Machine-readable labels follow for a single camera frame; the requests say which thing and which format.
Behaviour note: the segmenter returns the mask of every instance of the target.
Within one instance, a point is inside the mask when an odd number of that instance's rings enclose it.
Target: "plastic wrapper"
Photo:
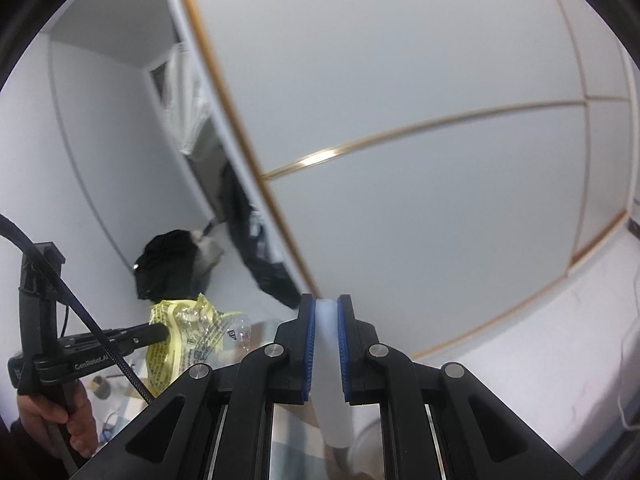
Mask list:
[[[248,317],[240,312],[218,312],[203,294],[195,301],[156,303],[149,322],[163,323],[169,329],[165,341],[146,351],[150,389],[155,395],[194,364],[220,368],[241,361],[251,345]]]

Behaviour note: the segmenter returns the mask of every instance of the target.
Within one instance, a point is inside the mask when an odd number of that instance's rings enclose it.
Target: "sleeve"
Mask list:
[[[62,460],[51,456],[36,444],[22,427],[20,420],[16,420],[11,425],[10,433],[15,447],[18,449],[18,455],[24,463],[24,468],[31,470],[34,478],[43,480],[66,480],[68,478]]]

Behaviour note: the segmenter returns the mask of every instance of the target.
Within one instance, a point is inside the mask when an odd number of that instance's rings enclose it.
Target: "black cloth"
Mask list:
[[[262,226],[256,236],[251,236],[249,223],[253,209],[230,164],[222,169],[219,199],[228,224],[229,237],[260,290],[280,303],[296,308],[300,304],[300,292],[287,269],[281,262],[270,262],[258,257],[258,244],[264,242],[266,231]]]
[[[156,236],[134,266],[138,298],[154,303],[195,299],[191,280],[197,251],[188,231],[175,230]]]
[[[7,430],[0,418],[0,478],[2,480],[65,480],[62,460],[52,457],[28,435],[19,420]]]

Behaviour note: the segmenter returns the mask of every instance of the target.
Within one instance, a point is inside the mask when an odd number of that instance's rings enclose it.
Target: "plastic bag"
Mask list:
[[[184,43],[171,49],[162,94],[168,128],[178,149],[193,160],[203,160],[219,141],[209,102]]]
[[[251,344],[245,314],[221,314],[203,294],[193,300],[160,301],[151,308],[150,323],[163,323],[169,337],[146,350],[153,394],[160,394],[187,368],[206,363],[220,368],[242,360]]]

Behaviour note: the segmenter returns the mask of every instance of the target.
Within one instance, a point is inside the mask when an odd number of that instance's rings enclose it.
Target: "gold trim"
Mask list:
[[[635,191],[634,184],[638,180],[638,172],[637,171],[634,172],[634,159],[638,154],[638,146],[636,146],[636,125],[634,124],[635,123],[634,111],[633,111],[634,104],[631,101],[632,91],[631,91],[631,79],[629,79],[630,73],[628,71],[629,66],[625,60],[625,53],[622,51],[624,46],[622,45],[622,42],[617,37],[616,37],[616,46],[618,47],[618,54],[620,54],[620,62],[622,63],[622,70],[625,73],[626,93],[628,94],[627,101],[629,103],[629,126],[631,126],[631,131],[629,132],[630,133],[629,140],[631,144],[631,149],[629,150],[629,175],[628,175],[629,187],[626,190],[625,209],[631,215],[631,210],[633,209],[633,206],[631,204],[633,203],[633,195]]]
[[[604,238],[609,235],[609,233],[616,230],[617,227],[621,223],[624,223],[628,219],[628,212],[626,211],[626,207],[624,210],[620,211],[617,215],[614,216],[613,220],[607,224],[607,226],[599,232],[596,236],[594,236],[589,243],[587,243],[583,248],[579,251],[575,251],[571,257],[571,266],[573,267],[575,264],[580,262],[588,253],[594,250],[596,246],[604,240]]]
[[[569,39],[574,49],[575,62],[578,65],[578,76],[580,76],[580,88],[582,88],[582,95],[587,103],[584,107],[584,175],[582,178],[582,196],[580,197],[580,211],[578,212],[578,223],[575,227],[574,244],[571,247],[571,253],[574,254],[580,239],[580,233],[582,232],[582,224],[584,222],[584,215],[587,208],[587,195],[589,192],[589,175],[591,173],[591,120],[589,116],[589,101],[587,98],[587,76],[584,71],[584,63],[582,62],[582,55],[580,54],[580,48],[578,47],[578,38],[575,35],[574,28],[569,20],[569,15],[566,13],[566,9],[562,4],[562,0],[556,0],[562,19],[566,25],[566,30],[569,33]],[[569,257],[567,263],[567,270],[571,268],[572,257]]]
[[[255,180],[255,183],[258,186],[258,190],[264,199],[264,203],[273,218],[273,221],[276,224],[276,227],[280,231],[282,235],[282,239],[289,249],[289,253],[293,257],[298,269],[300,270],[300,274],[306,281],[306,284],[309,287],[309,291],[316,297],[320,298],[320,292],[318,286],[314,282],[311,277],[311,273],[309,272],[306,263],[302,259],[302,254],[298,249],[291,232],[289,231],[288,226],[286,225],[283,216],[281,215],[276,202],[271,195],[269,189],[265,181],[260,177],[261,171],[258,164],[257,159],[252,152],[251,143],[249,142],[249,138],[244,130],[244,126],[239,118],[238,113],[234,107],[233,101],[231,99],[228,87],[226,85],[225,79],[222,75],[222,70],[220,69],[218,60],[214,54],[212,45],[207,38],[205,33],[204,25],[202,23],[202,19],[198,13],[198,9],[196,8],[194,0],[182,0],[187,16],[191,22],[191,27],[193,29],[194,36],[196,41],[200,47],[200,51],[204,57],[205,64],[207,65],[207,69],[209,70],[209,75],[213,81],[213,85],[216,88],[218,93],[218,98],[220,99],[220,103],[225,111],[225,115],[227,120],[229,121],[229,125],[231,126],[231,131],[238,142],[238,145],[244,155],[244,160],[246,161],[249,170]]]
[[[264,180],[273,180],[286,174],[293,173],[294,171],[299,171],[303,168],[309,168],[311,166],[316,166],[317,164],[322,164],[323,162],[326,162],[328,160],[333,160],[334,158],[341,155],[346,155],[347,153],[356,152],[357,150],[369,148],[370,146],[375,146],[376,144],[381,144],[382,142],[387,142],[399,137],[424,133],[425,130],[447,126],[453,123],[461,123],[464,121],[471,121],[480,118],[509,114],[519,111],[567,106],[586,106],[586,102],[584,100],[567,100],[507,105],[501,107],[472,110],[470,112],[464,112],[452,116],[440,117],[437,119],[422,121],[420,123],[408,124],[407,126],[400,126],[399,128],[395,128],[393,130],[386,130],[378,134],[373,134],[361,139],[352,140],[351,142],[346,142],[345,144],[342,144],[340,146],[334,146],[333,148],[328,148],[326,150],[320,150],[319,152],[311,153],[310,155],[304,156],[292,164],[287,164],[286,166],[281,166],[280,168],[276,168],[275,170],[263,173],[262,178]]]
[[[615,97],[613,95],[587,95],[585,96],[587,101],[614,101],[619,103],[628,103],[628,97]]]
[[[444,343],[439,343],[437,345],[434,345],[430,348],[427,348],[426,350],[422,351],[422,352],[418,352],[417,354],[412,354],[411,355],[411,361],[416,361],[418,359],[423,359],[425,357],[427,357],[427,355],[430,354],[434,354],[436,352],[439,352],[440,350],[445,349],[448,346],[452,346],[455,345],[456,343],[460,343],[461,341],[464,341],[465,339],[470,338],[471,336],[477,334],[478,332],[481,332],[482,330],[485,330],[487,328],[489,328],[490,326],[498,323],[499,321],[502,321],[503,319],[506,319],[509,316],[512,316],[513,314],[516,314],[516,312],[519,312],[520,310],[522,310],[523,308],[525,308],[529,303],[531,303],[532,301],[536,300],[537,298],[539,298],[540,296],[548,293],[552,288],[554,288],[556,285],[558,285],[558,283],[562,282],[562,280],[566,279],[566,277],[568,276],[568,273],[565,271],[564,274],[558,278],[557,280],[549,283],[548,285],[544,286],[543,288],[541,288],[539,291],[537,291],[535,294],[532,294],[531,296],[529,296],[527,299],[521,301],[520,303],[518,303],[516,306],[511,307],[509,310],[504,311],[501,314],[498,314],[498,316],[491,318],[489,321],[485,321],[484,323],[476,326],[475,328],[472,328],[471,330],[468,330],[467,332],[453,338],[453,339],[449,339],[448,341],[445,341]]]

